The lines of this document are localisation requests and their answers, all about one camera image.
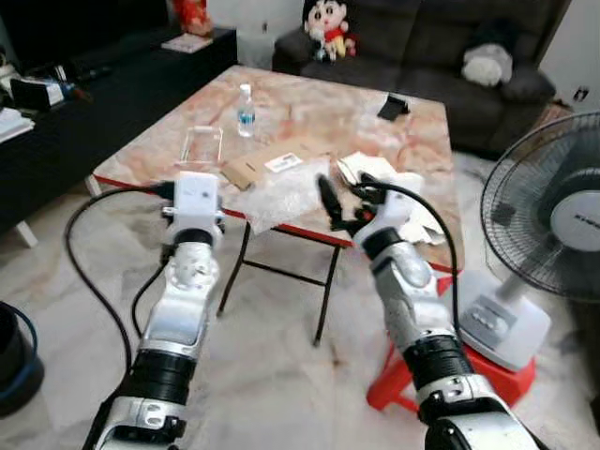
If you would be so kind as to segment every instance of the red table edge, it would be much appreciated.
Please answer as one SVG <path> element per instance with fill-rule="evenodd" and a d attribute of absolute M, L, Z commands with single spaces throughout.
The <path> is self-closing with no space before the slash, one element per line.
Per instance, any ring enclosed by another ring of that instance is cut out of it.
<path fill-rule="evenodd" d="M 111 178 L 105 178 L 103 176 L 95 175 L 92 173 L 92 176 L 96 178 L 100 183 L 104 183 L 106 185 L 115 186 L 116 188 L 138 188 L 139 186 L 131 185 L 129 183 L 124 183 L 122 181 L 112 180 Z M 228 216 L 233 218 L 243 218 L 246 219 L 244 213 L 240 213 L 239 211 L 233 211 L 232 209 L 223 208 L 223 212 Z M 312 239 L 315 241 L 322 241 L 325 244 L 331 246 L 339 246 L 343 248 L 353 247 L 353 242 L 348 241 L 346 239 L 341 239 L 333 236 L 328 236 L 327 234 L 321 234 L 320 232 L 312 232 L 310 230 L 305 230 L 303 228 L 294 227 L 293 225 L 289 225 L 287 223 L 282 223 L 281 225 L 277 225 L 281 230 L 285 230 L 286 232 L 291 232 L 298 234 L 299 236 L 305 236 L 308 239 Z M 445 265 L 438 264 L 436 262 L 430 262 L 429 265 L 434 270 L 439 272 L 444 272 L 447 274 L 452 273 L 452 267 L 446 267 Z"/>

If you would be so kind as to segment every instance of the water bottle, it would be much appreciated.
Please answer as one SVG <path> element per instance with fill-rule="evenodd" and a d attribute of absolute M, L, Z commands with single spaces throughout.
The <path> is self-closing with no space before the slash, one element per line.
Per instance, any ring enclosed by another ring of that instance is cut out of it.
<path fill-rule="evenodd" d="M 237 107 L 237 132 L 243 138 L 254 135 L 254 102 L 249 84 L 240 84 L 240 100 Z"/>

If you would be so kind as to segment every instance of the wire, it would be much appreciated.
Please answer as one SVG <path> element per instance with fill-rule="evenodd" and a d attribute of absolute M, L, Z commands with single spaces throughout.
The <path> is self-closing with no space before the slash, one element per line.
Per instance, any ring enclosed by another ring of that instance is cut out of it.
<path fill-rule="evenodd" d="M 0 302 L 0 305 L 7 307 L 9 310 L 18 315 L 23 322 L 29 328 L 29 332 L 31 333 L 31 360 L 27 363 L 15 376 L 12 382 L 8 385 L 8 387 L 4 391 L 0 391 L 0 401 L 5 400 L 10 397 L 14 392 L 27 380 L 27 377 L 32 372 L 34 367 L 36 366 L 36 360 L 38 358 L 38 333 L 36 333 L 36 327 L 33 325 L 31 320 L 21 311 L 16 309 L 14 306 L 9 305 L 5 302 Z"/>
<path fill-rule="evenodd" d="M 96 197 L 93 197 L 92 199 L 85 202 L 77 211 L 75 211 L 73 216 L 71 216 L 71 218 L 68 220 L 67 226 L 65 228 L 65 234 L 63 237 L 64 237 L 65 249 L 67 250 L 68 258 L 69 258 L 71 264 L 73 264 L 73 268 L 75 269 L 75 272 L 77 272 L 77 275 L 79 275 L 79 277 L 82 279 L 83 283 L 85 283 L 85 285 L 89 288 L 89 290 L 96 296 L 96 298 L 99 300 L 99 302 L 102 304 L 102 306 L 104 306 L 104 308 L 107 310 L 107 312 L 111 316 L 112 320 L 114 321 L 114 324 L 116 325 L 116 327 L 119 330 L 121 339 L 123 340 L 123 347 L 125 350 L 125 367 L 126 367 L 125 373 L 127 375 L 129 368 L 131 367 L 131 361 L 132 361 L 131 343 L 129 341 L 127 329 L 123 325 L 123 321 L 121 321 L 121 318 L 119 317 L 119 315 L 116 312 L 116 310 L 114 309 L 114 307 L 110 304 L 110 302 L 106 299 L 106 297 L 102 294 L 102 292 L 100 292 L 99 289 L 94 285 L 94 283 L 90 280 L 90 278 L 85 274 L 85 272 L 83 271 L 83 269 L 81 268 L 81 266 L 79 264 L 79 261 L 77 261 L 77 258 L 75 258 L 75 254 L 73 252 L 73 248 L 71 245 L 73 228 L 74 228 L 75 224 L 77 223 L 77 220 L 80 218 L 80 216 L 85 211 L 87 211 L 92 205 L 94 205 L 104 199 L 107 199 L 114 195 L 123 194 L 126 192 L 148 193 L 148 192 L 153 192 L 153 187 L 123 187 L 123 188 L 119 188 L 119 189 L 115 189 L 115 190 L 109 190 L 107 192 L 103 192 L 102 194 L 100 194 Z"/>
<path fill-rule="evenodd" d="M 150 276 L 150 278 L 146 280 L 146 282 L 143 284 L 143 286 L 141 286 L 138 293 L 135 294 L 135 297 L 133 297 L 133 303 L 131 304 L 131 321 L 133 322 L 133 328 L 135 328 L 135 332 L 138 335 L 138 338 L 142 337 L 142 329 L 140 328 L 140 324 L 138 323 L 138 314 L 137 314 L 138 304 L 140 303 L 140 299 L 145 294 L 145 292 L 148 290 L 148 288 L 150 286 L 152 286 L 152 283 L 154 283 L 156 281 L 158 276 L 165 269 L 166 265 L 167 265 L 167 261 L 162 262 L 160 264 L 160 266 L 157 268 L 157 270 L 154 272 L 154 274 L 152 274 Z"/>
<path fill-rule="evenodd" d="M 431 213 L 431 215 L 436 219 L 440 227 L 442 228 L 443 235 L 448 242 L 448 246 L 450 247 L 450 262 L 452 264 L 452 321 L 454 322 L 454 331 L 457 335 L 457 339 L 462 343 L 462 334 L 460 331 L 460 322 L 458 317 L 458 256 L 457 256 L 457 248 L 454 244 L 454 239 L 452 239 L 452 234 L 448 230 L 445 222 L 443 221 L 440 214 L 435 210 L 431 204 L 423 197 L 418 194 L 415 194 L 411 190 L 405 189 L 404 187 L 391 185 L 389 183 L 379 183 L 379 182 L 367 182 L 360 183 L 356 185 L 357 188 L 376 188 L 383 190 L 394 190 L 395 192 L 399 192 L 400 194 L 406 195 L 411 199 L 415 200 L 417 203 L 420 203 Z"/>

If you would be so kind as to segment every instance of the sofa cushion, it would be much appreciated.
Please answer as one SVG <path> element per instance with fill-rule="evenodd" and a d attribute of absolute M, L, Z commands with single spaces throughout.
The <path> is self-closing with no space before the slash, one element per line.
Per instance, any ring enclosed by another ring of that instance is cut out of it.
<path fill-rule="evenodd" d="M 359 54 L 401 62 L 421 0 L 349 0 Z"/>
<path fill-rule="evenodd" d="M 515 60 L 532 60 L 540 39 L 564 0 L 423 0 L 404 62 L 459 70 L 468 40 L 479 24 L 497 18 L 514 20 L 521 34 Z"/>
<path fill-rule="evenodd" d="M 400 75 L 400 66 L 365 56 L 355 56 L 339 59 L 333 64 L 313 61 L 302 69 L 301 75 L 328 82 L 393 91 Z"/>
<path fill-rule="evenodd" d="M 515 67 L 510 82 L 500 89 L 502 97 L 513 103 L 546 103 L 556 89 L 544 74 L 531 64 Z"/>
<path fill-rule="evenodd" d="M 306 63 L 312 59 L 314 45 L 303 29 L 295 29 L 275 42 L 276 52 L 285 53 L 294 63 Z"/>
<path fill-rule="evenodd" d="M 485 147 L 502 117 L 497 90 L 467 82 L 449 70 L 404 68 L 396 91 L 443 103 L 450 139 L 473 148 Z"/>

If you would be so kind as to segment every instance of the electric fan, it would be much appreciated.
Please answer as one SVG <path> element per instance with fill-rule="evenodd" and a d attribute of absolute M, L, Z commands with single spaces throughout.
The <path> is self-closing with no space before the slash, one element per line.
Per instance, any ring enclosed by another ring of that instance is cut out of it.
<path fill-rule="evenodd" d="M 600 112 L 558 120 L 513 145 L 486 182 L 481 222 L 512 273 L 504 283 L 483 272 L 460 275 L 460 326 L 469 346 L 518 371 L 550 327 L 521 294 L 524 282 L 600 299 Z"/>

